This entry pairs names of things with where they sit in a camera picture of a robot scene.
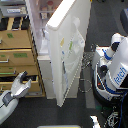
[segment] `cabinet drawer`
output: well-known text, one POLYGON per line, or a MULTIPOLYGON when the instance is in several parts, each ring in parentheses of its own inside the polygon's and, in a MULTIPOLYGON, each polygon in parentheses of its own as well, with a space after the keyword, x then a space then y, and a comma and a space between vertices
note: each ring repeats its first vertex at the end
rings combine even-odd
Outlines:
MULTIPOLYGON (((0 82, 0 92, 3 92, 5 90, 11 90, 13 82, 0 82)), ((33 80, 31 82, 31 88, 28 92, 38 92, 40 91, 39 87, 39 79, 38 76, 36 77, 36 80, 33 80)))
POLYGON ((0 49, 31 48, 28 30, 0 31, 0 49))
POLYGON ((0 6, 0 8, 4 17, 23 17, 27 14, 26 7, 24 5, 0 6))
POLYGON ((31 49, 0 50, 0 66, 35 65, 31 49))
POLYGON ((0 67, 0 77, 16 76, 21 72, 27 71, 27 75, 38 75, 36 65, 34 66, 15 66, 15 67, 0 67))

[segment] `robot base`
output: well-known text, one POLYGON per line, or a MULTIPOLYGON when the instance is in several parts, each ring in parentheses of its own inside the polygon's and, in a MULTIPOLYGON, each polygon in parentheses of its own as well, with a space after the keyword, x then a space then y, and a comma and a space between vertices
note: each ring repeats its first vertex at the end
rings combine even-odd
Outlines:
POLYGON ((112 99, 111 101, 108 101, 107 99, 105 99, 98 93, 96 86, 95 86, 94 70, 93 69, 91 71, 91 78, 92 78, 93 94, 94 94, 96 100, 98 100, 100 104, 102 104, 103 106, 106 106, 106 107, 113 107, 113 106, 117 106, 120 103, 119 99, 112 99))

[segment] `black floor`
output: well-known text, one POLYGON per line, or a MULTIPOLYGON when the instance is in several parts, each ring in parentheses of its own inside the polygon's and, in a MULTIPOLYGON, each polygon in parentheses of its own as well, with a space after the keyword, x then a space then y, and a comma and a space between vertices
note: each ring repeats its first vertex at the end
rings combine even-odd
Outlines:
MULTIPOLYGON (((104 3, 93 0, 85 51, 91 51, 92 44, 110 45, 111 36, 116 32, 126 36, 120 23, 120 12, 127 7, 128 0, 125 2, 106 0, 104 3)), ((103 128, 105 119, 100 110, 86 108, 85 94, 81 92, 78 92, 77 99, 67 99, 62 108, 56 105, 56 100, 22 98, 14 113, 0 127, 36 128, 41 125, 79 125, 83 128, 92 128, 90 115, 97 116, 103 128)))

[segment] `gray floor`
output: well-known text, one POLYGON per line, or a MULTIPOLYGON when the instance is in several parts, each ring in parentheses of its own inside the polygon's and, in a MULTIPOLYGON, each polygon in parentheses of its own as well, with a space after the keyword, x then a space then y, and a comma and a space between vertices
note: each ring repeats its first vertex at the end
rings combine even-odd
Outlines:
POLYGON ((93 0, 91 18, 86 38, 85 51, 91 51, 91 45, 109 46, 114 33, 127 36, 120 22, 120 12, 128 7, 128 0, 106 0, 98 3, 93 0))

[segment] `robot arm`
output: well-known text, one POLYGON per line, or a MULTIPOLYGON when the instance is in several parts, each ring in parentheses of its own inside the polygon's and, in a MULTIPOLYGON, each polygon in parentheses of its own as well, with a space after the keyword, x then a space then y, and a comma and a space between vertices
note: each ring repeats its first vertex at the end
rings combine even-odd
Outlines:
POLYGON ((20 73, 14 80, 11 90, 4 91, 0 96, 0 124, 2 124, 15 110, 18 105, 19 98, 26 95, 31 87, 31 79, 23 84, 23 78, 27 72, 20 73))

